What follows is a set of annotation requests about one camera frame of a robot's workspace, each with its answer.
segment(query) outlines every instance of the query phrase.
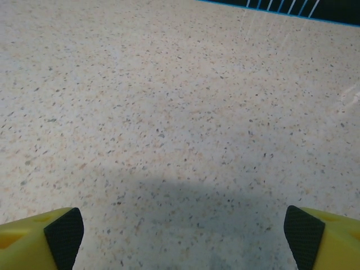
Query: black rubber pad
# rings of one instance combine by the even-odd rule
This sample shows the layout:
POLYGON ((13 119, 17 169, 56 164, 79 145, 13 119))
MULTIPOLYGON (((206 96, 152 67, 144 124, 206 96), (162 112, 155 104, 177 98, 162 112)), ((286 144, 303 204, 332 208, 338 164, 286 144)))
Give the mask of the black rubber pad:
POLYGON ((44 228, 46 240, 58 270, 71 270, 84 235, 80 210, 72 208, 44 228))
POLYGON ((360 26, 359 0, 205 0, 360 26))
POLYGON ((325 223, 292 205, 286 211, 283 228, 299 270, 312 270, 325 223))

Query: terrazzo floor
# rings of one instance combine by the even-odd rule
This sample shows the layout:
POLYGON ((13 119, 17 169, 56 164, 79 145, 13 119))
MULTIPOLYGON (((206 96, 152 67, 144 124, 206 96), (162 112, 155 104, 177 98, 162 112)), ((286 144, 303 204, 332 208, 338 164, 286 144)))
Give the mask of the terrazzo floor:
POLYGON ((360 219, 360 28, 193 0, 1 0, 0 223, 79 207, 74 269, 296 269, 360 219))

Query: speckled floor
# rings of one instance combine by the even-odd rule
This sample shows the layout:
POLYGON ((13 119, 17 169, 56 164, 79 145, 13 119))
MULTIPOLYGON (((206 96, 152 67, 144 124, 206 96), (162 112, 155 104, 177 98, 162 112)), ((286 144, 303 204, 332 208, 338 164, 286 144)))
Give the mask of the speckled floor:
POLYGON ((74 269, 296 269, 360 218, 360 28, 193 0, 1 0, 0 222, 79 207, 74 269))

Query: yellow plastic part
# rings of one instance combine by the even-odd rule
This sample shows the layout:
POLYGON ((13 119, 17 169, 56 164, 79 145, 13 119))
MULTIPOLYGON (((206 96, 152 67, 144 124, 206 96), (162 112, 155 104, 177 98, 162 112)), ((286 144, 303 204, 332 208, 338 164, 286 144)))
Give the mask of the yellow plastic part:
POLYGON ((44 228, 72 208, 0 225, 1 270, 57 270, 44 228))
POLYGON ((360 270, 360 220, 301 209, 325 222, 313 270, 360 270))

